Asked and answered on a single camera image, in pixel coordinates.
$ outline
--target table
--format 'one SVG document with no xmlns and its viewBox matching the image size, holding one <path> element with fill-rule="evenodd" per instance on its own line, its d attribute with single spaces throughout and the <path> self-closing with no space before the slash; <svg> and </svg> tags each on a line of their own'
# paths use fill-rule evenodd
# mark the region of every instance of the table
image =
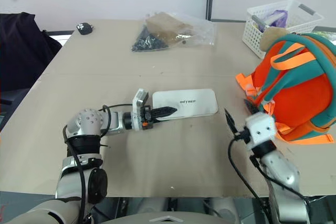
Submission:
<svg viewBox="0 0 336 224">
<path fill-rule="evenodd" d="M 249 115 L 237 73 L 260 63 L 242 42 L 244 24 L 217 24 L 216 46 L 131 52 L 141 23 L 92 20 L 92 34 L 76 31 L 50 63 L 2 130 L 0 190 L 53 194 L 66 156 L 61 129 L 84 108 L 132 101 L 138 88 L 211 88 L 219 111 L 213 116 L 174 120 L 148 131 L 104 137 L 101 153 L 108 196 L 215 197 L 251 194 L 227 158 L 232 134 L 224 108 L 237 127 Z M 300 170 L 304 195 L 336 194 L 336 145 L 276 145 Z M 233 157 L 252 187 L 268 195 L 243 142 Z"/>
</svg>

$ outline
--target backpack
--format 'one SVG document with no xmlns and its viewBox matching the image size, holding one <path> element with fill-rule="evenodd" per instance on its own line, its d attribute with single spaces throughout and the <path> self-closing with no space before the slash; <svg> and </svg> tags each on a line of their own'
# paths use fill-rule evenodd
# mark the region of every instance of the backpack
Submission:
<svg viewBox="0 0 336 224">
<path fill-rule="evenodd" d="M 298 144 L 332 143 L 336 117 L 336 46 L 316 34 L 277 39 L 249 76 L 236 76 L 247 98 L 272 115 L 277 137 Z"/>
</svg>

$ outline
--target plastic bag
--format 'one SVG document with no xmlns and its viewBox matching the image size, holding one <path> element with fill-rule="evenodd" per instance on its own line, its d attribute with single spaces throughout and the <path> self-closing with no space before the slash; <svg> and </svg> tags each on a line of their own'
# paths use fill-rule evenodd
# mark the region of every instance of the plastic bag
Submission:
<svg viewBox="0 0 336 224">
<path fill-rule="evenodd" d="M 214 23 L 187 15 L 161 12 L 145 20 L 142 31 L 132 46 L 132 51 L 213 45 L 214 40 Z"/>
<path fill-rule="evenodd" d="M 286 27 L 288 12 L 286 10 L 275 10 L 271 15 L 267 16 L 263 21 L 267 26 Z M 264 28 L 258 26 L 259 31 L 264 32 Z"/>
</svg>

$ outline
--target black cable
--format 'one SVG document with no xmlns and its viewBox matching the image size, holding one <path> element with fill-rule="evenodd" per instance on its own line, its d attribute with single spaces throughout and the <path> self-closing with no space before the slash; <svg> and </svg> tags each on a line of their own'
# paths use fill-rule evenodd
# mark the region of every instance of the black cable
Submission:
<svg viewBox="0 0 336 224">
<path fill-rule="evenodd" d="M 101 134 L 100 137 L 103 137 L 106 135 L 106 133 L 109 132 L 109 129 L 110 129 L 110 126 L 111 126 L 111 120 L 112 120 L 112 116 L 111 116 L 111 111 L 110 111 L 110 108 L 107 107 L 106 105 L 103 105 L 103 108 L 102 110 L 105 112 L 105 110 L 107 110 L 107 114 L 109 115 L 109 118 L 108 118 L 108 121 L 107 121 L 107 126 L 106 126 L 106 129 L 105 131 L 103 132 L 103 134 Z"/>
<path fill-rule="evenodd" d="M 202 200 L 202 202 L 209 210 L 214 212 L 218 217 L 223 218 L 223 216 L 218 211 L 216 211 L 214 208 L 212 208 L 207 202 L 205 202 L 205 200 Z"/>
<path fill-rule="evenodd" d="M 121 106 L 133 106 L 132 103 L 122 103 L 122 104 L 117 104 L 117 105 L 111 105 L 111 106 L 108 106 L 110 109 L 111 108 L 115 108 L 115 107 L 121 107 Z"/>
<path fill-rule="evenodd" d="M 237 141 L 236 139 L 232 139 L 229 143 L 229 147 L 227 149 L 227 155 L 229 158 L 229 161 L 232 165 L 232 167 L 234 168 L 234 170 L 236 171 L 237 175 L 239 176 L 239 178 L 244 182 L 245 186 L 250 190 L 250 192 L 253 194 L 253 196 L 258 200 L 262 210 L 264 211 L 267 220 L 270 224 L 272 224 L 272 218 L 267 210 L 267 208 L 264 206 L 263 201 L 260 199 L 260 197 L 257 195 L 257 193 L 253 190 L 253 188 L 251 187 L 251 185 L 247 182 L 247 180 L 243 177 L 243 175 L 241 174 L 241 172 L 239 171 L 239 169 L 237 168 L 237 166 L 235 165 L 235 163 L 232 160 L 232 155 L 231 155 L 231 150 L 232 150 L 232 145 L 233 143 Z"/>
<path fill-rule="evenodd" d="M 86 197 L 86 187 L 85 187 L 85 177 L 84 177 L 84 172 L 83 172 L 83 167 L 80 164 L 79 158 L 72 146 L 72 144 L 68 141 L 68 137 L 67 137 L 67 133 L 66 133 L 66 129 L 67 129 L 67 125 L 65 125 L 63 127 L 63 138 L 64 138 L 64 142 L 68 145 L 68 148 L 73 156 L 73 158 L 75 159 L 78 171 L 79 171 L 79 176 L 80 176 L 80 183 L 81 183 L 81 202 L 80 202 L 80 209 L 79 209 L 79 216 L 78 216 L 78 223 L 79 224 L 83 224 L 84 221 L 84 213 L 85 213 L 85 197 Z"/>
<path fill-rule="evenodd" d="M 101 210 L 99 210 L 96 206 L 93 206 L 93 209 L 100 215 L 102 215 L 103 217 L 105 217 L 108 220 L 112 220 L 111 217 L 108 217 L 106 214 L 104 214 Z"/>
<path fill-rule="evenodd" d="M 309 202 L 309 200 L 308 200 L 305 196 L 303 196 L 301 193 L 299 193 L 298 191 L 294 190 L 293 188 L 286 186 L 286 185 L 283 184 L 282 182 L 280 182 L 280 181 L 278 181 L 278 180 L 276 180 L 276 179 L 271 178 L 270 176 L 268 176 L 268 175 L 267 175 L 267 174 L 260 168 L 259 165 L 256 166 L 256 167 L 257 167 L 258 171 L 259 171 L 259 172 L 260 172 L 260 173 L 261 173 L 267 180 L 272 181 L 273 183 L 277 184 L 278 186 L 281 186 L 281 187 L 283 187 L 284 189 L 286 189 L 286 190 L 290 191 L 291 193 L 293 193 L 293 194 L 297 195 L 298 197 L 300 197 L 300 198 L 306 203 L 307 211 L 308 211 L 308 215 L 310 215 L 310 213 L 311 213 L 310 202 Z"/>
</svg>

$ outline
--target basket handle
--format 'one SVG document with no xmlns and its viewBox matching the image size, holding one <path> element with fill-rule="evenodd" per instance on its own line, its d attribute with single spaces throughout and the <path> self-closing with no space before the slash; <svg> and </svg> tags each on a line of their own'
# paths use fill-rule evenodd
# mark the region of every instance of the basket handle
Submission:
<svg viewBox="0 0 336 224">
<path fill-rule="evenodd" d="M 305 12 L 309 13 L 311 16 L 313 16 L 314 13 L 315 13 L 315 11 L 313 9 L 309 8 L 307 5 L 304 5 L 304 4 L 299 5 L 299 8 L 301 8 Z"/>
<path fill-rule="evenodd" d="M 263 22 L 260 18 L 258 18 L 256 15 L 252 15 L 252 20 L 256 22 L 259 26 L 261 26 L 262 29 L 265 29 L 266 23 Z"/>
</svg>

